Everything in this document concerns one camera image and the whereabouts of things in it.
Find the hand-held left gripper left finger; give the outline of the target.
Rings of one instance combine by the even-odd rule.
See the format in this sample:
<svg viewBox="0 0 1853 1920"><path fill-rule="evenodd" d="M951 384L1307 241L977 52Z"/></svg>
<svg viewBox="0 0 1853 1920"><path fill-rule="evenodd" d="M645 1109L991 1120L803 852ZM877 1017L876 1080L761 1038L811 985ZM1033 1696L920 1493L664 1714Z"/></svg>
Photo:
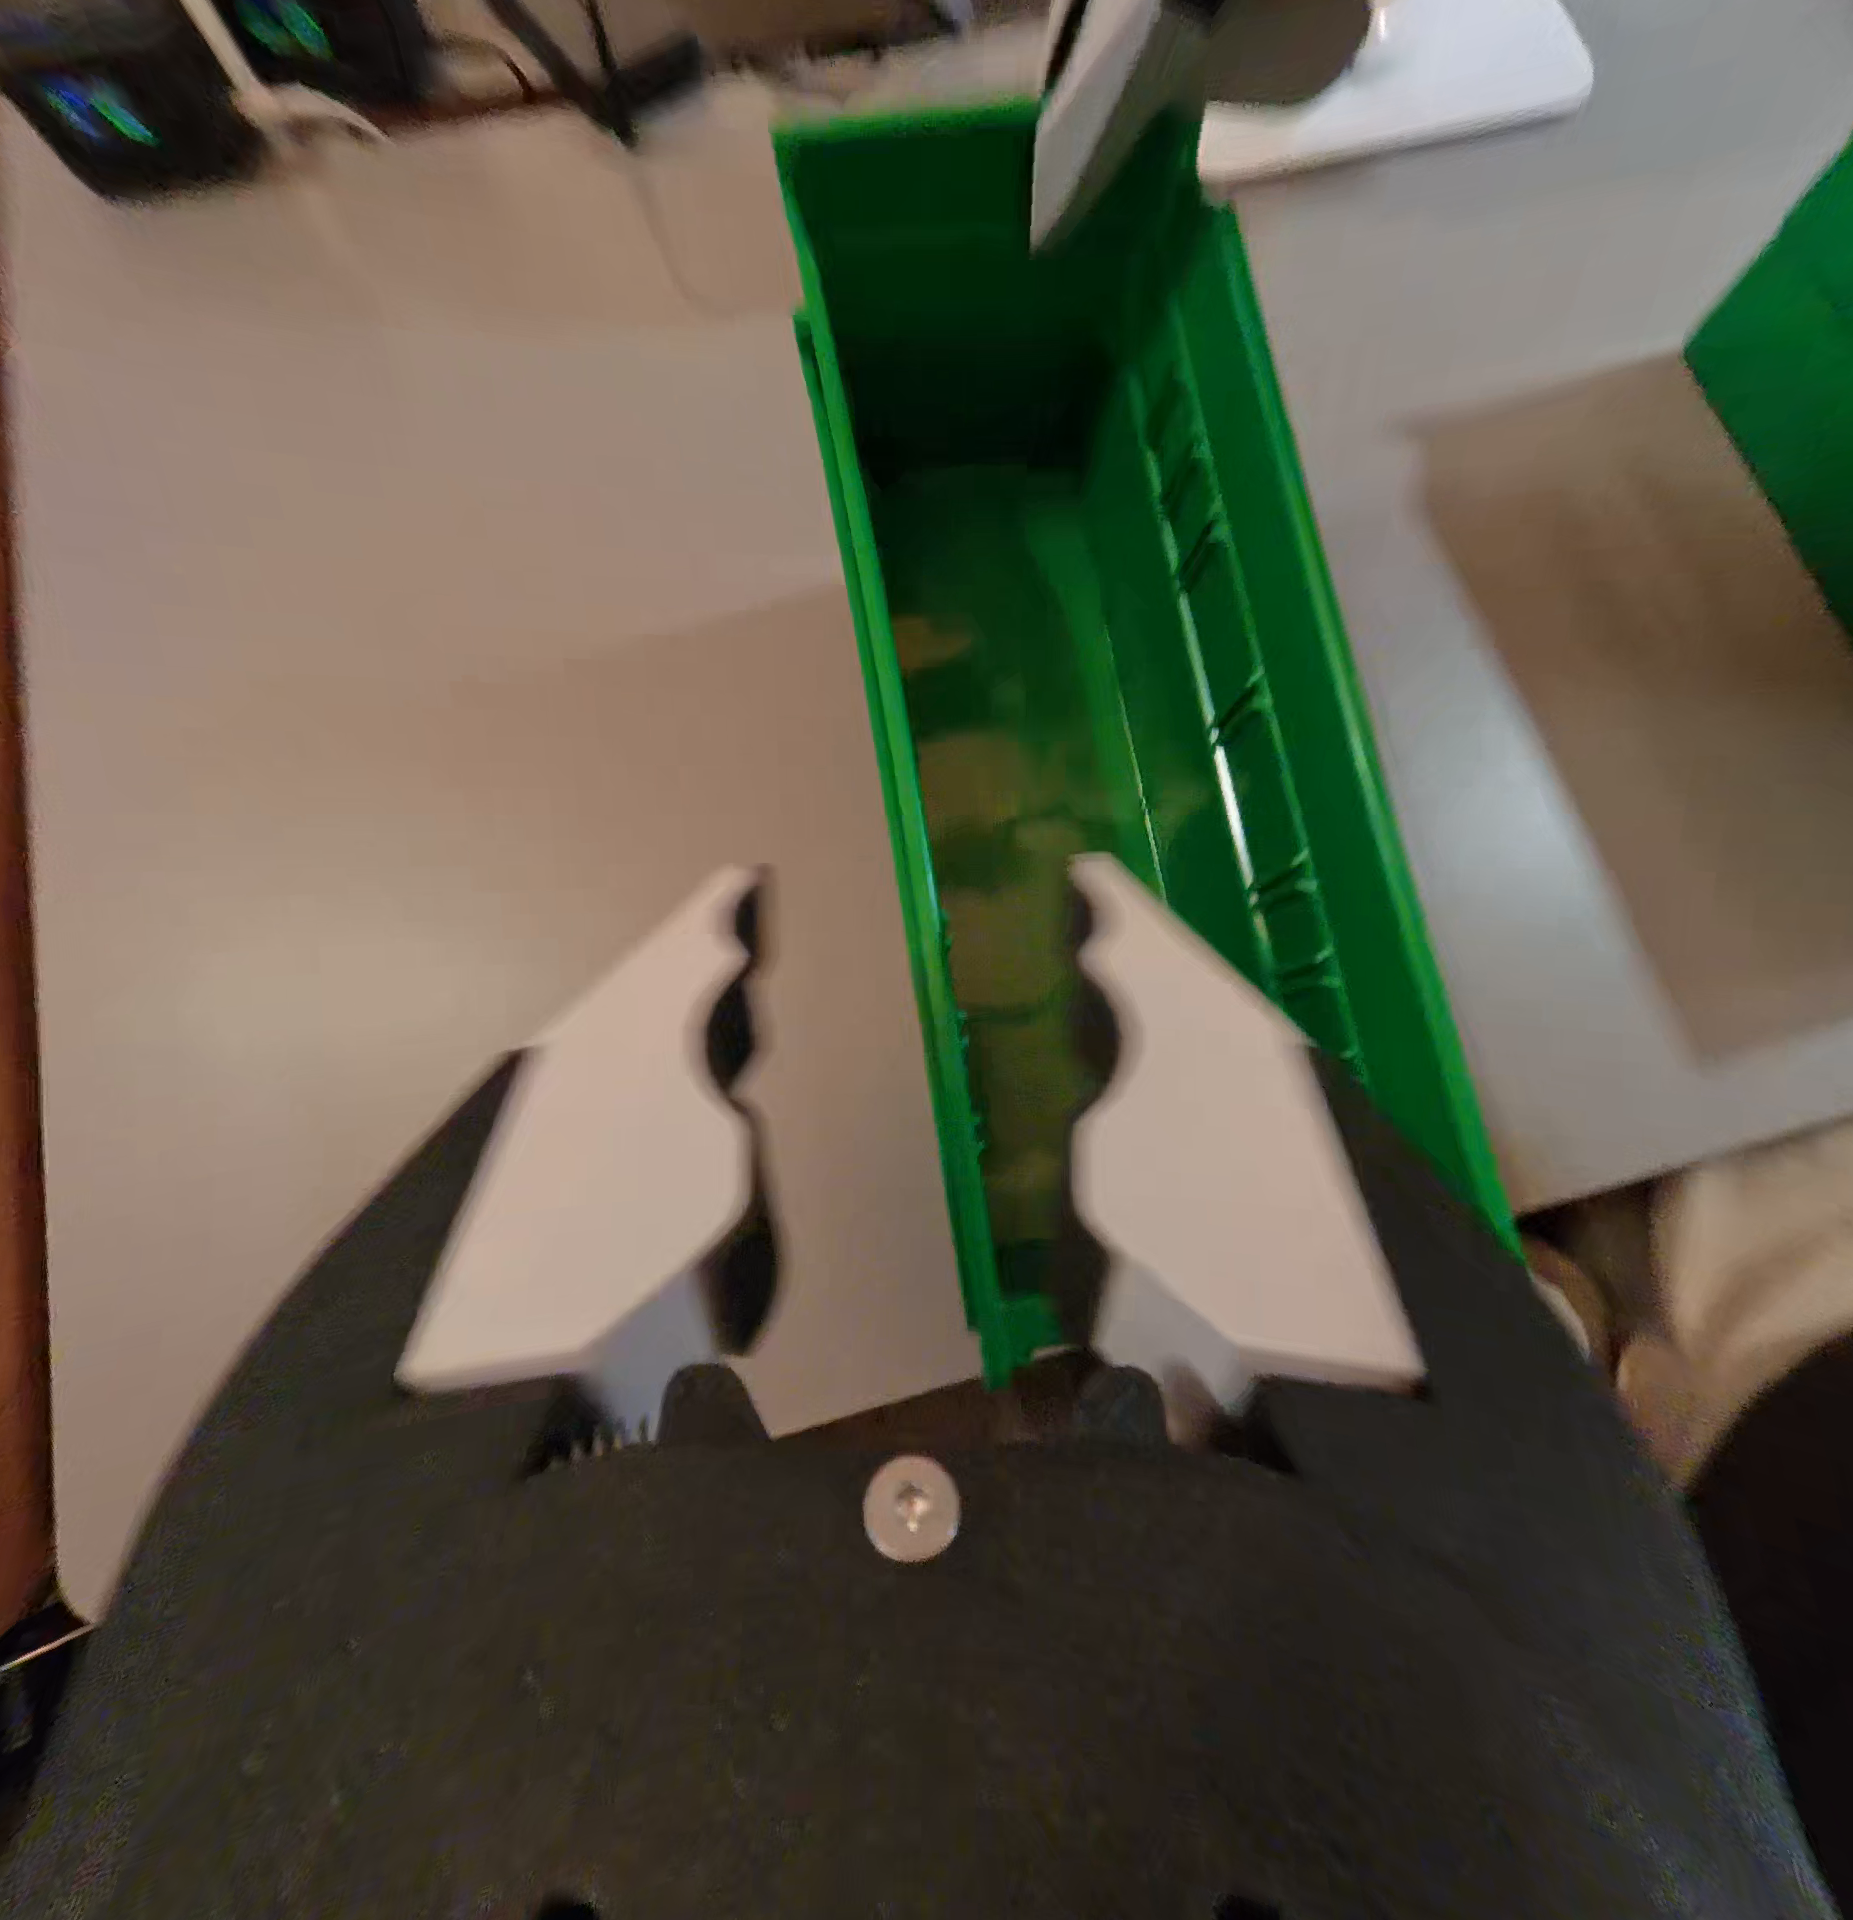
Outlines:
<svg viewBox="0 0 1853 1920"><path fill-rule="evenodd" d="M396 1383L533 1380L604 1428L660 1428L674 1375L745 1355L779 1280L764 1126L744 1095L770 872L726 864L518 1059Z"/></svg>

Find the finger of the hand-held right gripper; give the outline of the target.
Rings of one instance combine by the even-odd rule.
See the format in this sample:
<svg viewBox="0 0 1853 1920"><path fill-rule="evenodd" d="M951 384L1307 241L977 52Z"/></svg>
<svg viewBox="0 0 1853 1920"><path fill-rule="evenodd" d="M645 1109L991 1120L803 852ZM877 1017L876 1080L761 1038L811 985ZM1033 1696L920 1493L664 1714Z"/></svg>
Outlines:
<svg viewBox="0 0 1853 1920"><path fill-rule="evenodd" d="M1035 254L1079 222L1156 121L1200 124L1218 15L1209 2L1052 6L1035 126Z"/></svg>

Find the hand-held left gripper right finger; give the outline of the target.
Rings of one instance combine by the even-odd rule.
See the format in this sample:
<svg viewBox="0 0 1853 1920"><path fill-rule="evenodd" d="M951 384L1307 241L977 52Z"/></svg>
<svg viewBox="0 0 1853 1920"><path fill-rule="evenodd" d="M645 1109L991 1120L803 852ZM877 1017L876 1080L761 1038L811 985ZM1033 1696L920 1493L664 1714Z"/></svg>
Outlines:
<svg viewBox="0 0 1853 1920"><path fill-rule="evenodd" d="M1298 1024L1114 856L1077 856L1067 893L1085 1344L1152 1380L1166 1424L1225 1424L1271 1380L1419 1391L1419 1336Z"/></svg>

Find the green plastic bin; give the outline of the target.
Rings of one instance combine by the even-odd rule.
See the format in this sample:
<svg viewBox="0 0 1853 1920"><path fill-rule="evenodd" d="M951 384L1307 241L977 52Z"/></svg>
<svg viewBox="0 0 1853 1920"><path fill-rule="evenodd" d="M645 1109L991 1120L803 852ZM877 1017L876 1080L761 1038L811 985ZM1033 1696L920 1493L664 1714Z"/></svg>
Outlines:
<svg viewBox="0 0 1853 1920"><path fill-rule="evenodd" d="M1031 244L1035 106L781 128L967 1323L1055 1310L1066 868L1114 856L1509 1247L1234 209L1165 121Z"/></svg>
<svg viewBox="0 0 1853 1920"><path fill-rule="evenodd" d="M1853 132L1680 358L1853 644Z"/></svg>

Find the wooden document stand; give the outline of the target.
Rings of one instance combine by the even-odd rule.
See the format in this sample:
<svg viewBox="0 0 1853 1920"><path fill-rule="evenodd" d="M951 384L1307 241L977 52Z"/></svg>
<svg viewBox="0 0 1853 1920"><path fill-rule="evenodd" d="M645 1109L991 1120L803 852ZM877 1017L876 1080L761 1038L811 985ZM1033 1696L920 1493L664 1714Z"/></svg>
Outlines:
<svg viewBox="0 0 1853 1920"><path fill-rule="evenodd" d="M1211 106L1200 179L1234 191L1371 157L1551 124L1594 85L1559 2L1386 2L1346 72L1298 107Z"/></svg>

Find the person's dark trousers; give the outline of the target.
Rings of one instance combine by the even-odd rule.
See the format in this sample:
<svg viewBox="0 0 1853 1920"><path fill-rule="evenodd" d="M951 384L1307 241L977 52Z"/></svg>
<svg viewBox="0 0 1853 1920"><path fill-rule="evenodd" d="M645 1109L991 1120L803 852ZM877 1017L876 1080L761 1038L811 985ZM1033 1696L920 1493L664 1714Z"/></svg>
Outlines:
<svg viewBox="0 0 1853 1920"><path fill-rule="evenodd" d="M1853 1332L1744 1408L1687 1507L1804 1835L1853 1917Z"/></svg>

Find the black battery charger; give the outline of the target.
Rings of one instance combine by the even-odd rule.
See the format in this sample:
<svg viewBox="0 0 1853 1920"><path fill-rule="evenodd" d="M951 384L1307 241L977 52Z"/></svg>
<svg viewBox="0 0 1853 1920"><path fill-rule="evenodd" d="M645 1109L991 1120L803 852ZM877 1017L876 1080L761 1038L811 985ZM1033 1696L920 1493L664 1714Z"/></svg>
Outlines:
<svg viewBox="0 0 1853 1920"><path fill-rule="evenodd" d="M264 160L264 136L187 21L146 47L0 66L0 94L110 203L244 180Z"/></svg>
<svg viewBox="0 0 1853 1920"><path fill-rule="evenodd" d="M218 2L267 84L304 84L363 107L427 100L435 39L414 2Z"/></svg>

